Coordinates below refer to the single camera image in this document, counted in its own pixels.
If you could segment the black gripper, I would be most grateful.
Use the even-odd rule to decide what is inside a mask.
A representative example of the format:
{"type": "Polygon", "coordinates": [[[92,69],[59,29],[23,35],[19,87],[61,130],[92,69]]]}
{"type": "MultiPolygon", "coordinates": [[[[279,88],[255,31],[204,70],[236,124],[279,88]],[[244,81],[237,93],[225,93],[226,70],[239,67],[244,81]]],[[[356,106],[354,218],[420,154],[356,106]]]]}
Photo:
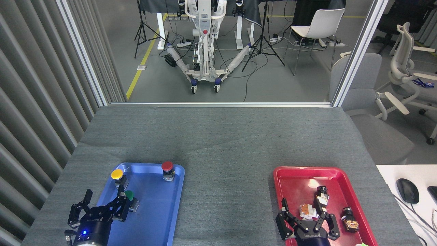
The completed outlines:
{"type": "Polygon", "coordinates": [[[276,216],[276,223],[282,240],[295,238],[297,246],[330,246],[328,238],[332,241],[337,240],[341,234],[337,224],[336,216],[328,213],[326,204],[322,203],[319,198],[314,199],[314,207],[319,218],[316,221],[301,221],[290,213],[286,198],[282,199],[281,212],[276,216]],[[323,229],[322,224],[327,221],[329,231],[323,229]]]}
{"type": "Polygon", "coordinates": [[[113,220],[124,222],[132,202],[125,194],[118,195],[106,205],[97,207],[97,215],[100,217],[84,215],[79,221],[81,210],[88,212],[92,195],[92,190],[87,189],[83,200],[71,206],[68,225],[72,229],[79,227],[74,240],[75,246],[108,245],[113,220]]]}

